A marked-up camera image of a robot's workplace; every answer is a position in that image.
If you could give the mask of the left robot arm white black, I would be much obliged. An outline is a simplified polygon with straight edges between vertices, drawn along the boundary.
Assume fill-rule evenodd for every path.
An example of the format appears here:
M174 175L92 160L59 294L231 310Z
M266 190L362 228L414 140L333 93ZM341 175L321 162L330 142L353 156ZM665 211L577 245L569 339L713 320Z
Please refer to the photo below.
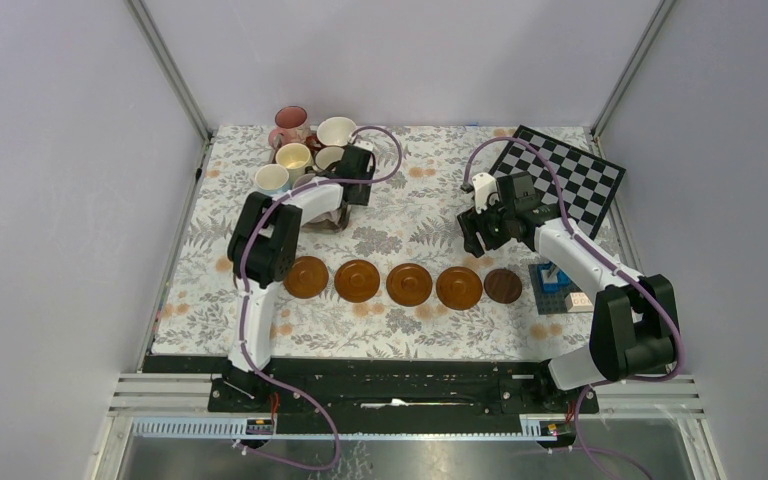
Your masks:
M251 193L227 249L238 282L231 364L244 372L271 359L269 330L280 283L296 260L301 227L345 205L369 203L376 159L369 143L342 148L339 161L297 188Z

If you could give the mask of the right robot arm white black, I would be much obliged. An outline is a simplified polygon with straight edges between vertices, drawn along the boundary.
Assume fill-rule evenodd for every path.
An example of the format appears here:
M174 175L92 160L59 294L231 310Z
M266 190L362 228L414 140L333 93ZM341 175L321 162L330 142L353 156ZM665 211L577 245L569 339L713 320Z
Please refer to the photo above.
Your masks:
M460 213L464 248L480 257L511 241L556 265L592 301L586 346L549 360L533 386L535 402L557 412L573 389L617 382L681 360L671 283L646 277L609 256L569 217L561 202L547 204L527 174L479 173L464 182L472 206Z

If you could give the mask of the dark walnut round coaster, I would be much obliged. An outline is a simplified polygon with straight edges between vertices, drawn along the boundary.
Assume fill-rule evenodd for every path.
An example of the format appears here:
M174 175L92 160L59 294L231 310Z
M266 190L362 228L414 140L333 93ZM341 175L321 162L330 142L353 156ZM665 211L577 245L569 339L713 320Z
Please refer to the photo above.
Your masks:
M518 300L523 291L521 278L512 270L499 268L490 271L484 278L483 287L487 296L500 304L511 304Z

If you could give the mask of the brown wooden coaster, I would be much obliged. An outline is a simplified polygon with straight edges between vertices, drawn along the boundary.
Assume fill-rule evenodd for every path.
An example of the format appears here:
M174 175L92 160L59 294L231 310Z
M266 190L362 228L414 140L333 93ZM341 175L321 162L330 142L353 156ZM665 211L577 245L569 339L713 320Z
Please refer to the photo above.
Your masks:
M334 286L343 300L362 303L378 293L380 273L376 266L369 261L351 260L336 271Z
M320 258L302 256L295 260L283 284L293 297L309 299L318 296L326 288L328 280L328 269Z
M415 307L431 295L433 279L424 267L415 263L403 263L393 268L387 276L386 289L397 304Z
M447 308L468 310L479 303L483 295L483 285L475 271L456 266L444 270L438 276L436 294Z

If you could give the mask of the metal serving tray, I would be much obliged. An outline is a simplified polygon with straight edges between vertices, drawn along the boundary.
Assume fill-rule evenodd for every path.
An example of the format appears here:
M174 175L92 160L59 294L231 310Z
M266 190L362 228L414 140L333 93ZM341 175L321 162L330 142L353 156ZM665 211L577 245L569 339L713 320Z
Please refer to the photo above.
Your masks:
M314 156L320 149L314 149L310 146L311 141L314 139L313 135L307 138L304 143L311 151L313 162L310 167L305 171L305 174L314 173L316 175L323 175L323 170L317 170L314 167ZM304 229L310 231L331 231L339 232L346 228L348 224L348 217L350 216L351 208L343 203L338 209L326 212L322 215L314 217L310 222L303 226Z

